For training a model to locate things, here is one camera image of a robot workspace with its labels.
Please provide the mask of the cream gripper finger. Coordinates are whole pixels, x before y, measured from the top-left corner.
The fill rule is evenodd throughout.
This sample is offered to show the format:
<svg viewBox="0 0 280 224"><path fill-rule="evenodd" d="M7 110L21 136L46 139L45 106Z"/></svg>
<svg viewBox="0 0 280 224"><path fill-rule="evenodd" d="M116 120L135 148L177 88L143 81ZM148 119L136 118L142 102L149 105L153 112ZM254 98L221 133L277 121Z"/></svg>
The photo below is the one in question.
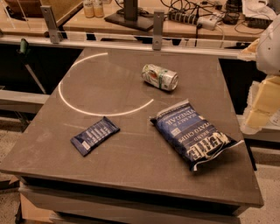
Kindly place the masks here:
<svg viewBox="0 0 280 224"><path fill-rule="evenodd" d="M280 109L280 76L267 76L259 84L252 107L271 115Z"/></svg>
<svg viewBox="0 0 280 224"><path fill-rule="evenodd" d="M258 109L246 108L244 110L245 124L252 129L260 129L267 124L271 114Z"/></svg>

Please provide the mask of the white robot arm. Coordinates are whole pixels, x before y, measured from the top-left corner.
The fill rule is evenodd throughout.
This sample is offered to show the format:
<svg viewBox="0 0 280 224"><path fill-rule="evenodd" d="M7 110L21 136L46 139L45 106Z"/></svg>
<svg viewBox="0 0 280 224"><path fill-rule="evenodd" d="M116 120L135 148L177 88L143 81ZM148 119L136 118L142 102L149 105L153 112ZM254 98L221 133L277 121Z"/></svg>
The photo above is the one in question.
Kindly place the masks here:
<svg viewBox="0 0 280 224"><path fill-rule="evenodd" d="M267 76L258 85L245 124L259 130L280 109L280 15L259 39L256 67Z"/></svg>

